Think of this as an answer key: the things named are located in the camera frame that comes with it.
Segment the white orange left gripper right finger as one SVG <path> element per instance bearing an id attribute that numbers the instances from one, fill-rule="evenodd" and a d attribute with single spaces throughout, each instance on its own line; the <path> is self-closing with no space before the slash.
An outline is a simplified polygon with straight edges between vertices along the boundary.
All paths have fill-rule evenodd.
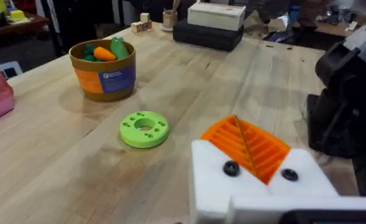
<path id="1" fill-rule="evenodd" d="M 292 148 L 272 134 L 236 119 L 243 140 L 242 168 L 236 192 L 258 196 L 337 196 L 313 156 Z"/>

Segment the white orange left gripper left finger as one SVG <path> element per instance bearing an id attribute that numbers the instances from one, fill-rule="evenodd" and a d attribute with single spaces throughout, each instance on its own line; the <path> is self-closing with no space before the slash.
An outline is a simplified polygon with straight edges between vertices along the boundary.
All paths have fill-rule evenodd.
<path id="1" fill-rule="evenodd" d="M 230 115 L 191 143 L 190 223 L 224 223 L 233 196 L 269 196 L 248 150 L 269 134 Z"/>

